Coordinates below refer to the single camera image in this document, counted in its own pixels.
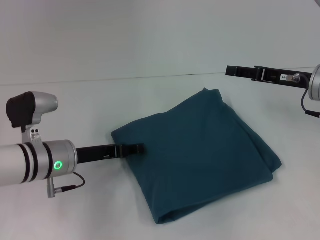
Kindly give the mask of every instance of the white background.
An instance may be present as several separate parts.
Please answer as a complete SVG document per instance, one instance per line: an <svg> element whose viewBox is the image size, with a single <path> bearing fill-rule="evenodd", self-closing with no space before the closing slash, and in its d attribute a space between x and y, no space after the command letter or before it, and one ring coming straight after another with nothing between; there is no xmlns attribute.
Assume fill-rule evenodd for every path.
<svg viewBox="0 0 320 240"><path fill-rule="evenodd" d="M0 0L0 145L21 142L5 109L27 91L59 100L42 118L43 140L81 148L112 144L117 128L208 88L283 164L272 182L164 225L154 223L123 160L81 164L85 186L54 199L45 181L0 188L0 239L318 240L320 122L303 113L304 90L219 72L314 67L319 22L312 0ZM170 77L185 74L198 75ZM319 102L305 105L320 111ZM80 182L55 179L57 187Z"/></svg>

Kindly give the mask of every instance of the label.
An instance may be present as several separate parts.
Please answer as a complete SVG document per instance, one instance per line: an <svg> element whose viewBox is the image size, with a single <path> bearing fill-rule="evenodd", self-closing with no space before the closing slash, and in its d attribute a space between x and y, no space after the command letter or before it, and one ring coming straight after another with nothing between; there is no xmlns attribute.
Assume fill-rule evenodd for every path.
<svg viewBox="0 0 320 240"><path fill-rule="evenodd" d="M287 77L288 77L288 76L289 76L289 75L281 74L280 80L282 80L282 81L288 81L288 80L287 80Z"/></svg>

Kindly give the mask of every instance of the green light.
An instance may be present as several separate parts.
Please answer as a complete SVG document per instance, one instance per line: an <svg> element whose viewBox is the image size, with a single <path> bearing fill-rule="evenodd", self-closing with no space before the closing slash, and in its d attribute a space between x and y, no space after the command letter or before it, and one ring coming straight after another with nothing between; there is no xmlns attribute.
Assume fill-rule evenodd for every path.
<svg viewBox="0 0 320 240"><path fill-rule="evenodd" d="M62 168L62 162L56 161L53 167L55 170L59 170L60 168Z"/></svg>

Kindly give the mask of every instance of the teal cloth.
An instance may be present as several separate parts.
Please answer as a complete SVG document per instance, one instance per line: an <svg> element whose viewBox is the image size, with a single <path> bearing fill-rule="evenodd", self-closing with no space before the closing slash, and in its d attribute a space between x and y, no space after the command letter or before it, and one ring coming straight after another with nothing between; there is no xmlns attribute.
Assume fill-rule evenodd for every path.
<svg viewBox="0 0 320 240"><path fill-rule="evenodd" d="M145 144L146 153L127 162L156 224L270 182L281 166L218 90L204 89L168 112L115 130L112 137L116 144Z"/></svg>

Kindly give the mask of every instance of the cloth fold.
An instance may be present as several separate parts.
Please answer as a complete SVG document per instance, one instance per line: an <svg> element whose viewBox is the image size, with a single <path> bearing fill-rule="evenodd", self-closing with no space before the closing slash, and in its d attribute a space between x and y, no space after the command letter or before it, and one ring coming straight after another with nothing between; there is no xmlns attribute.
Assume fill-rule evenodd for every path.
<svg viewBox="0 0 320 240"><path fill-rule="evenodd" d="M204 89L168 112L115 130L112 137L116 144L145 144L146 153L127 162L156 224L270 182L282 165L219 90Z"/></svg>

